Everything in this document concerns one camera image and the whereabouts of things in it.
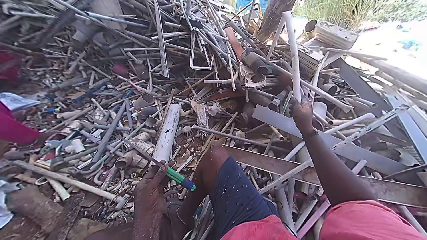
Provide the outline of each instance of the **green tool handle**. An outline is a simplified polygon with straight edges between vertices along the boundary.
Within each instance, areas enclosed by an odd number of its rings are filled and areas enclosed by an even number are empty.
[[[196,189],[196,185],[192,181],[186,179],[183,175],[177,173],[171,167],[167,168],[166,175],[168,177],[170,177],[172,180],[176,181],[178,184],[180,184],[184,188],[187,188],[190,191],[194,191]]]

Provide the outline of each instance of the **dark skin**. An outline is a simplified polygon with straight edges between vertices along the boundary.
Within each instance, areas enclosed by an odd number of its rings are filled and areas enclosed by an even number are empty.
[[[323,142],[319,135],[311,135],[313,108],[308,99],[302,103],[293,100],[292,113],[296,126],[304,138],[308,152],[313,160],[319,180],[330,203],[356,200],[377,200],[369,187],[354,174]],[[200,160],[192,181],[197,186],[188,192],[182,206],[171,206],[167,212],[169,219],[159,216],[164,212],[164,199],[161,197],[165,185],[160,181],[166,173],[155,166],[146,180],[135,189],[135,221],[98,231],[86,240],[115,239],[172,239],[181,240],[192,229],[193,214],[203,199],[214,189],[215,178],[222,164],[230,154],[222,147],[223,140],[213,143],[209,152]]]
[[[303,137],[310,136],[313,132],[313,107],[309,100],[303,97],[300,104],[293,99],[292,114]],[[349,201],[377,200],[369,187],[326,146],[319,135],[304,138],[304,141],[332,206]]]

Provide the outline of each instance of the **person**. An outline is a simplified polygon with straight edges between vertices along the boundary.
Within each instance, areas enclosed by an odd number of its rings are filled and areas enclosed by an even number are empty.
[[[292,113],[332,205],[320,232],[321,240],[424,239],[405,219],[380,204],[369,187],[326,146],[312,125],[308,99],[293,100]],[[106,228],[86,240],[181,240],[193,226],[193,214],[209,194],[213,206],[215,239],[296,240],[272,203],[266,201],[242,168],[221,146],[213,146],[194,172],[194,192],[184,202],[171,199],[163,189],[166,166],[154,166],[135,188],[133,223]]]

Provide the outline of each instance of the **red shirt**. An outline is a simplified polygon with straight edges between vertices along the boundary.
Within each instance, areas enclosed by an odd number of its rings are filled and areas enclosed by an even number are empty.
[[[221,240],[297,240],[281,220],[270,215],[242,223]],[[320,231],[320,240],[421,240],[427,239],[390,208],[375,201],[353,201],[333,207]]]

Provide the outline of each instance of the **leg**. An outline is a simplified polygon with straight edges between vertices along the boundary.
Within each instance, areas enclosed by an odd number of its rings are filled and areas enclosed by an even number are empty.
[[[212,148],[202,160],[194,173],[193,182],[196,185],[194,192],[188,192],[178,215],[185,223],[193,220],[193,215],[208,193],[214,190],[214,182],[221,166],[230,157],[223,147]]]
[[[258,193],[242,168],[221,146],[212,148],[200,161],[193,182],[197,188],[188,193],[178,209],[177,228],[184,225],[181,220],[187,224],[192,221],[194,211],[207,194],[213,204],[217,239],[241,223],[278,215],[274,205]]]

